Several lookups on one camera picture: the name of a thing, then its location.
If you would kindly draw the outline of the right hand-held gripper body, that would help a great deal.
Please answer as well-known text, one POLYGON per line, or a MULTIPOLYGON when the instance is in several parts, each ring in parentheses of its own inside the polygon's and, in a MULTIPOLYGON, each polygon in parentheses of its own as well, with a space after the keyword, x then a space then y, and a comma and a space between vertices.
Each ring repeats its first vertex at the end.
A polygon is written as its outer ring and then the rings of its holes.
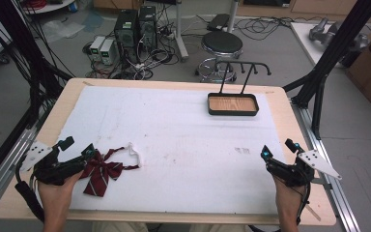
POLYGON ((275 158, 265 161, 266 169, 285 182, 287 187, 301 187, 315 179, 315 171, 341 180, 342 176, 320 155, 317 150, 297 154, 294 164, 286 164, 275 158))

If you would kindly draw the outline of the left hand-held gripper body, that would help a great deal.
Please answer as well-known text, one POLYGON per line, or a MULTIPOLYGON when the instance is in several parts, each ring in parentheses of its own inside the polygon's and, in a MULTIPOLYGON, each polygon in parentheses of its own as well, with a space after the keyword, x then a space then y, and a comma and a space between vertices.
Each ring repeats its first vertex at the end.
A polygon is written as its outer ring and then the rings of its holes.
POLYGON ((88 161, 84 160, 81 154, 67 161, 59 161, 58 156, 62 150, 57 143, 49 146, 35 140, 21 161, 19 171, 33 169, 33 176, 40 182, 62 186, 66 179, 82 171, 88 161))

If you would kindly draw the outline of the red striped bow tie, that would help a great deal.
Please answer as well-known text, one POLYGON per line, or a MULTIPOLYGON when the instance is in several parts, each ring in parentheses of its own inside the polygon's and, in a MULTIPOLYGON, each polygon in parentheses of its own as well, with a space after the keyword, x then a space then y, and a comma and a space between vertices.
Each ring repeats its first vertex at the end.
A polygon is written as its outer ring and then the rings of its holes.
POLYGON ((124 165, 120 161, 109 160, 117 152, 126 149, 129 149, 136 155, 136 152, 132 150, 131 146, 109 149, 106 154, 102 154, 99 150, 95 151, 94 157, 88 161, 80 176, 81 179, 88 178, 86 188, 83 190, 84 194, 104 197, 110 179, 116 181, 124 171, 134 170, 140 167, 140 163, 124 165))

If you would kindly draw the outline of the black hanger rack wooden tray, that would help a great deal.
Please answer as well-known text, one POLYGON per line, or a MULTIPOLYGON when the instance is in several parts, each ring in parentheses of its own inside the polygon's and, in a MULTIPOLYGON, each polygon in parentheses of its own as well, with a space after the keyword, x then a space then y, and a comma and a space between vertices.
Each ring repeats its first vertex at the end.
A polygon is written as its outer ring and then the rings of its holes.
POLYGON ((267 71, 267 75, 271 75, 269 66, 258 62, 229 60, 220 61, 220 64, 225 64, 226 69, 222 77, 219 91, 217 93, 208 94, 209 114, 220 116, 256 116, 260 109, 257 99, 253 94, 247 94, 244 90, 251 73, 258 73, 258 66, 264 67, 267 71), (226 75, 229 72, 229 68, 232 64, 239 64, 241 66, 242 73, 245 73, 243 66, 249 65, 248 74, 239 93, 224 93, 223 87, 225 84, 226 75))

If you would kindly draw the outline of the person's right hand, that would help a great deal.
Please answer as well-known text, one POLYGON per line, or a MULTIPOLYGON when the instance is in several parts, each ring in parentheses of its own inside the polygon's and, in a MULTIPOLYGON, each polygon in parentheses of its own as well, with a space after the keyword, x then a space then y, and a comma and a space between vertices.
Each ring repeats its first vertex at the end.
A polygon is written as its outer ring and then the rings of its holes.
POLYGON ((305 187, 287 187, 278 177, 272 177, 276 188, 275 203, 280 219, 295 221, 300 211, 305 187))

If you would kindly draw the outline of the person's left hand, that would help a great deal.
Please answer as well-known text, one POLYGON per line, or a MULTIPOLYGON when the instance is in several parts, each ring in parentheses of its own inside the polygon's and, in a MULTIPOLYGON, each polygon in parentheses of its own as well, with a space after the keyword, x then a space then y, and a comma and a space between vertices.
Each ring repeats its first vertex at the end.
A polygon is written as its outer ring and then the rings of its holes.
POLYGON ((71 204, 71 194, 74 185, 82 172, 69 177, 61 186, 38 182, 38 191, 43 203, 44 219, 66 218, 71 204))

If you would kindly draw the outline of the light wooden table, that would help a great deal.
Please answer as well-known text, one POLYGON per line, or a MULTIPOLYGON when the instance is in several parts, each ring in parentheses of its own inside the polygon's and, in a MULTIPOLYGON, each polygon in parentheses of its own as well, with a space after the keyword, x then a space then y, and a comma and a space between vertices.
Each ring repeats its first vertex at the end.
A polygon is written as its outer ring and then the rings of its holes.
MULTIPOLYGON (((38 134, 37 140, 46 145, 53 146, 57 141, 66 138, 60 135, 61 130, 67 123, 80 93, 87 86, 205 91, 207 94, 218 92, 220 89, 219 85, 210 83, 74 78, 67 83, 61 96, 55 103, 38 134)), ((302 142, 303 136, 285 91, 279 87, 272 86, 249 86, 248 92, 253 94, 255 97, 259 94, 266 96, 277 136, 282 146, 284 158, 280 160, 285 162, 293 161, 294 155, 285 145, 285 141, 287 138, 290 138, 293 141, 302 142)), ((273 215, 153 213, 110 210, 76 210, 72 205, 69 216, 72 219, 90 221, 115 220, 168 223, 275 224, 278 221, 276 212, 273 215)))

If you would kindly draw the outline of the white foam mat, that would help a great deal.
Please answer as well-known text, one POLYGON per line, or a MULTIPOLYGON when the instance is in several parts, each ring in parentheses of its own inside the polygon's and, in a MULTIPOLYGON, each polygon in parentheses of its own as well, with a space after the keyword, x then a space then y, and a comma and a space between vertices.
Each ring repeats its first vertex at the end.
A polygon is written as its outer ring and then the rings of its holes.
POLYGON ((213 116, 205 91, 85 87, 60 135, 127 166, 104 196, 72 194, 76 210, 273 215, 275 187, 260 157, 284 158, 269 103, 256 97, 254 116, 213 116))

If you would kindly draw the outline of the white power supply unit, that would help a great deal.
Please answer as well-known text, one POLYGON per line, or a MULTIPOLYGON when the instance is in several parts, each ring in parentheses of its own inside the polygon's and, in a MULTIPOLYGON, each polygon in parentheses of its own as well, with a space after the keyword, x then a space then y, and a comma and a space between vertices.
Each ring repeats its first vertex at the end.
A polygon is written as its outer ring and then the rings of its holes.
POLYGON ((100 49, 100 57, 104 65, 110 66, 114 63, 116 58, 116 50, 114 41, 112 39, 106 39, 100 49))
POLYGON ((89 49, 91 52, 91 59, 96 62, 101 61, 101 56, 100 56, 100 49, 102 47, 102 44, 105 40, 105 36, 97 36, 92 44, 90 45, 89 49))

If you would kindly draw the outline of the white floor platform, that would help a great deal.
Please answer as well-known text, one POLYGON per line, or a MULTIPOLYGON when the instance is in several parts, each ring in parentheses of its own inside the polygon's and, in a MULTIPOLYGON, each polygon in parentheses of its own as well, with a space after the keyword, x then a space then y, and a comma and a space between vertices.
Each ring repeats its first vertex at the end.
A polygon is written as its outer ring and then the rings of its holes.
MULTIPOLYGON (((341 25, 341 21, 329 23, 326 18, 323 18, 319 23, 313 24, 291 23, 291 27, 297 39, 301 42, 303 49, 306 51, 313 64, 316 64, 320 60, 341 25)), ((336 67, 349 68, 369 43, 370 41, 366 34, 358 33, 336 63, 336 67)))

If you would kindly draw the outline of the clear plastic sheet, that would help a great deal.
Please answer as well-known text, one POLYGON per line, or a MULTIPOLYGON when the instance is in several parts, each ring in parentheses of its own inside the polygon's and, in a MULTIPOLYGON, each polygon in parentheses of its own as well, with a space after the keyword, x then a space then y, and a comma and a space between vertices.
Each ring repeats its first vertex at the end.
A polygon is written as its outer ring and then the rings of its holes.
POLYGON ((76 22, 64 23, 60 20, 52 20, 43 25, 43 34, 48 43, 53 43, 61 39, 71 39, 84 28, 84 25, 76 22))

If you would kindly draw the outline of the black round stool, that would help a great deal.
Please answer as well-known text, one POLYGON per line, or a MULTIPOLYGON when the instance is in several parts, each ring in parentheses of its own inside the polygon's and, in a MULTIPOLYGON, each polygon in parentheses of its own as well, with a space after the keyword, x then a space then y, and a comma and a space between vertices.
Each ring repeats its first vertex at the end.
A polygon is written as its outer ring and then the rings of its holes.
POLYGON ((203 36, 202 48, 212 54, 211 58, 203 60, 196 68, 195 74, 201 77, 201 82, 234 82, 237 73, 231 65, 223 64, 225 58, 238 59, 243 53, 243 42, 236 35, 224 31, 212 31, 203 36))

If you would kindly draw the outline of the black computer tower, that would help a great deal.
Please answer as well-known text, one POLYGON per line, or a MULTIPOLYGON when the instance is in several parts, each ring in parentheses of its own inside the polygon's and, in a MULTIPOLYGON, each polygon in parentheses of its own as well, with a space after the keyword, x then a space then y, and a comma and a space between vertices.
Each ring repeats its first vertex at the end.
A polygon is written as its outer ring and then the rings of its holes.
POLYGON ((155 6, 142 6, 139 11, 141 41, 145 51, 157 48, 157 9, 155 6))
POLYGON ((139 42, 138 11, 133 9, 120 10, 115 23, 114 34, 121 59, 129 58, 132 63, 137 63, 137 45, 139 42))

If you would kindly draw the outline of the round white table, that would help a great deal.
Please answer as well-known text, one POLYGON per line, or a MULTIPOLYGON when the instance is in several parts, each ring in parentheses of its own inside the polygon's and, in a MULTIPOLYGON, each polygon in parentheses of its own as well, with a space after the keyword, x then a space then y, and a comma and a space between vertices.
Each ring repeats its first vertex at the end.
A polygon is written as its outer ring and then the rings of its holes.
POLYGON ((36 15, 36 14, 43 14, 43 13, 49 13, 53 11, 57 11, 60 9, 64 9, 68 7, 70 4, 73 4, 75 0, 62 0, 61 4, 49 4, 46 3, 41 8, 28 8, 24 7, 23 11, 26 12, 28 15, 36 15))

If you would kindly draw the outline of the flat black box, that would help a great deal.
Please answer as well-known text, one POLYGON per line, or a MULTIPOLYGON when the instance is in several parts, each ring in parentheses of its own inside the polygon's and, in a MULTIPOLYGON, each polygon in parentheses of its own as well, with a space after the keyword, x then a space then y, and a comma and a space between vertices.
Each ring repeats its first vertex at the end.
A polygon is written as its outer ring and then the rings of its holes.
POLYGON ((209 31, 226 31, 230 15, 217 14, 207 25, 209 31))

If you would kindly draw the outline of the grey metal desk leg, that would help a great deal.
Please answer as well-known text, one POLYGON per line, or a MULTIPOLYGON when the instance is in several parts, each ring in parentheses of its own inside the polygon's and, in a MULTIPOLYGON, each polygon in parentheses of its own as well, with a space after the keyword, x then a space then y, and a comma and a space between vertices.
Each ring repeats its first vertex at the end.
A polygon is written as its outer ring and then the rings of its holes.
POLYGON ((229 20, 228 20, 228 25, 227 25, 227 30, 226 30, 226 32, 228 33, 232 33, 234 30, 235 19, 236 19, 237 10, 238 10, 240 1, 241 0, 232 0, 230 12, 229 12, 229 20))
POLYGON ((180 61, 185 62, 188 59, 188 52, 186 50, 186 45, 182 38, 182 0, 175 0, 175 2, 176 2, 176 30, 174 36, 180 54, 180 61))

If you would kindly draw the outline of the aluminium rail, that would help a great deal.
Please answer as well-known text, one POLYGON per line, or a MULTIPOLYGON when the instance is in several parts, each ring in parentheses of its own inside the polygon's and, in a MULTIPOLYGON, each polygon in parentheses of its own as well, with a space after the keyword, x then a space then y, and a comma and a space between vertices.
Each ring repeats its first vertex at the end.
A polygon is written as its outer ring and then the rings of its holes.
POLYGON ((14 176, 16 164, 35 140, 38 131, 36 126, 25 129, 10 142, 9 150, 4 153, 5 157, 0 163, 0 193, 14 176))
MULTIPOLYGON (((321 139, 318 139, 315 132, 311 129, 312 115, 308 109, 302 109, 292 103, 292 108, 296 114, 300 124, 302 134, 305 141, 325 159, 328 164, 331 164, 328 152, 321 139)), ((329 202, 334 211, 334 215, 339 221, 342 232, 361 232, 357 223, 357 219, 348 202, 341 183, 338 179, 322 173, 322 182, 327 192, 329 202)))

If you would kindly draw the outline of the black metal frame stand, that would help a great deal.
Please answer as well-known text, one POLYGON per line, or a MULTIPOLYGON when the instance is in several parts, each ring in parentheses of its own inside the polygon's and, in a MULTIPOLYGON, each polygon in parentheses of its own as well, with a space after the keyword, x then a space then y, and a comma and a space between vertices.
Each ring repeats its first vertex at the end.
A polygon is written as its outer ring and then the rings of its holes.
POLYGON ((285 92, 300 87, 300 91, 292 97, 293 104, 298 108, 307 108, 309 101, 314 99, 311 131, 318 140, 321 139, 320 122, 328 75, 370 17, 371 0, 357 0, 314 68, 307 75, 283 87, 285 92))
POLYGON ((33 31, 41 36, 51 57, 58 58, 43 36, 43 29, 28 21, 17 0, 0 0, 0 23, 0 44, 29 84, 30 106, 26 118, 31 127, 41 120, 41 109, 44 112, 51 110, 74 75, 62 71, 55 61, 50 63, 44 57, 33 31))

